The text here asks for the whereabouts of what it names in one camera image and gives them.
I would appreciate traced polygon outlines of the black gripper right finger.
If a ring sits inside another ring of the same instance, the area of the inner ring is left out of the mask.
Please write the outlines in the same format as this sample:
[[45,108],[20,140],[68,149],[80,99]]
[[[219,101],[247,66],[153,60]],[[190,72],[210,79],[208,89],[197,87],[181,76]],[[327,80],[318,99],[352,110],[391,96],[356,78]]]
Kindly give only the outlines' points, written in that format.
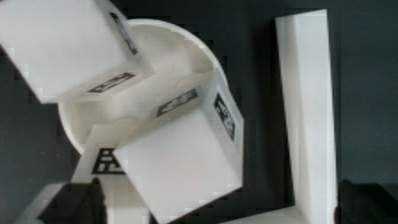
[[398,224],[398,199],[380,184],[341,181],[336,224]]

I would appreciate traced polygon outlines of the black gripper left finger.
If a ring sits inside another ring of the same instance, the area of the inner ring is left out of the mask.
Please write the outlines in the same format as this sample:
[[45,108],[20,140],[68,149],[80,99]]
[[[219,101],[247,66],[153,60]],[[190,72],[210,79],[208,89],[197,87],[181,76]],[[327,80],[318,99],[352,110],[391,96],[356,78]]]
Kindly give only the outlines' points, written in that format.
[[100,179],[50,184],[16,219],[16,224],[107,224]]

